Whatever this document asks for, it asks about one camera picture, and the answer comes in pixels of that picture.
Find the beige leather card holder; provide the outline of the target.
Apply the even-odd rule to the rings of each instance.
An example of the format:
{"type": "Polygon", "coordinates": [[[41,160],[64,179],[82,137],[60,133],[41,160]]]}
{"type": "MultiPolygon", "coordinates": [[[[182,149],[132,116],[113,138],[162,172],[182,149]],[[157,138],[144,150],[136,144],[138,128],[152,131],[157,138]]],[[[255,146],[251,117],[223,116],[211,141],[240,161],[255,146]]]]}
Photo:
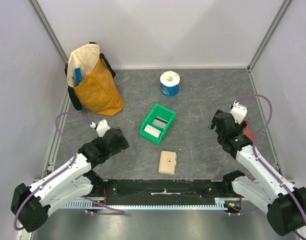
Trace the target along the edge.
{"type": "Polygon", "coordinates": [[[174,175],[177,165],[177,154],[172,151],[161,151],[158,172],[174,175]]]}

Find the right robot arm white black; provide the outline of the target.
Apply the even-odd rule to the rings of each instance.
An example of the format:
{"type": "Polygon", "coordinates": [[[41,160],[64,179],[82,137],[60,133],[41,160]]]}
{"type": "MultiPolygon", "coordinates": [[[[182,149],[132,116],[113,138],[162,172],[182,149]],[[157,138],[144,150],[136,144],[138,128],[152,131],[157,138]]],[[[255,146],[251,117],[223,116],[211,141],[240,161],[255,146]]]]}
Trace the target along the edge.
{"type": "Polygon", "coordinates": [[[235,118],[232,111],[217,110],[209,128],[217,133],[223,150],[242,164],[257,180],[253,183],[236,170],[223,177],[222,192],[248,199],[267,217],[272,229],[285,236],[306,227],[306,188],[297,188],[281,176],[253,146],[243,133],[248,123],[235,118]]]}

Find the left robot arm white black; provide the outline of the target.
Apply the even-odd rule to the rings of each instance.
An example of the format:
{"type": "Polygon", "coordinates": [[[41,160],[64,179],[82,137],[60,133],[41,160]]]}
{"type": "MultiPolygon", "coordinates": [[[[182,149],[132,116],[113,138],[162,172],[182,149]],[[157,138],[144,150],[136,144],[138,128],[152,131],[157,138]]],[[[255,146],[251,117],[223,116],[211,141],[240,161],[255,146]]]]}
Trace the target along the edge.
{"type": "Polygon", "coordinates": [[[129,148],[121,129],[110,128],[103,136],[85,143],[73,157],[47,177],[26,186],[19,184],[12,197],[15,230],[31,233],[56,210],[79,197],[98,196],[103,180],[93,169],[129,148]]]}

